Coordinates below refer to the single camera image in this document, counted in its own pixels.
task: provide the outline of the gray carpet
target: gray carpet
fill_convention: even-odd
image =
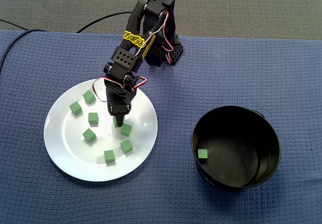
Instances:
[[[0,18],[27,28],[76,32],[104,15],[132,10],[138,0],[0,0]],[[322,39],[322,0],[176,0],[177,33],[227,38]],[[121,34],[126,15],[88,33]],[[0,29],[16,29],[0,22]]]

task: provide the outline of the robotic arm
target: robotic arm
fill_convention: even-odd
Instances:
[[[134,76],[143,59],[149,65],[160,66],[166,60],[175,65],[183,52],[175,34],[174,4],[175,0],[138,1],[128,19],[123,40],[112,55],[112,62],[104,67],[108,111],[115,116],[118,127],[131,111],[137,88],[146,82],[144,77]],[[143,34],[140,34],[143,18]]]

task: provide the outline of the white wire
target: white wire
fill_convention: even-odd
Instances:
[[[165,19],[165,21],[163,22],[163,24],[162,24],[162,26],[157,30],[157,31],[155,31],[155,32],[153,32],[149,37],[148,37],[148,39],[141,45],[141,47],[139,48],[139,50],[136,52],[136,56],[140,53],[140,51],[141,51],[141,49],[148,43],[148,41],[150,40],[150,38],[154,35],[154,34],[156,34],[156,33],[158,33],[164,26],[165,26],[165,24],[166,24],[166,22],[167,22],[167,20],[168,20],[168,13],[166,12],[166,14],[167,14],[167,16],[166,16],[166,19]]]

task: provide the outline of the green foam cube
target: green foam cube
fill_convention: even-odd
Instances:
[[[83,97],[88,104],[92,103],[96,99],[94,94],[90,90],[85,92]]]
[[[97,112],[90,112],[89,113],[89,123],[90,124],[99,124],[99,116]]]
[[[87,129],[84,133],[83,133],[83,136],[84,138],[88,141],[88,142],[91,142],[93,141],[95,138],[96,138],[96,135],[95,133],[90,130],[90,129]]]
[[[131,131],[132,131],[132,126],[124,123],[121,128],[121,134],[129,137],[131,134]]]
[[[115,127],[118,127],[117,124],[116,124],[116,118],[113,116],[113,124]]]
[[[80,106],[80,104],[78,102],[74,102],[73,104],[71,104],[69,106],[69,108],[71,109],[71,111],[73,112],[73,114],[77,115],[79,113],[81,113],[83,110]]]
[[[104,158],[106,163],[115,161],[114,151],[113,150],[104,151]]]
[[[123,152],[126,154],[127,152],[130,152],[133,149],[133,146],[130,142],[130,140],[125,140],[124,142],[121,142],[121,147],[123,149]]]
[[[208,151],[207,150],[198,149],[198,158],[199,159],[207,159],[208,158]]]

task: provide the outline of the yellow label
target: yellow label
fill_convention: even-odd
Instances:
[[[141,47],[144,44],[144,42],[145,42],[145,40],[142,39],[140,36],[134,35],[134,34],[132,34],[129,31],[125,31],[124,36],[123,36],[123,39],[129,40],[133,44],[135,44],[135,45],[137,45],[139,47]]]
[[[144,57],[146,56],[146,54],[147,54],[147,52],[149,51],[149,49],[150,49],[150,47],[151,47],[151,45],[152,45],[152,43],[153,43],[154,39],[155,39],[155,34],[153,34],[152,39],[151,39],[151,41],[150,41],[149,45],[148,45],[148,46],[147,46],[147,48],[145,49],[145,51],[144,51],[144,53],[143,53],[143,55],[142,55],[142,59],[144,59]]]

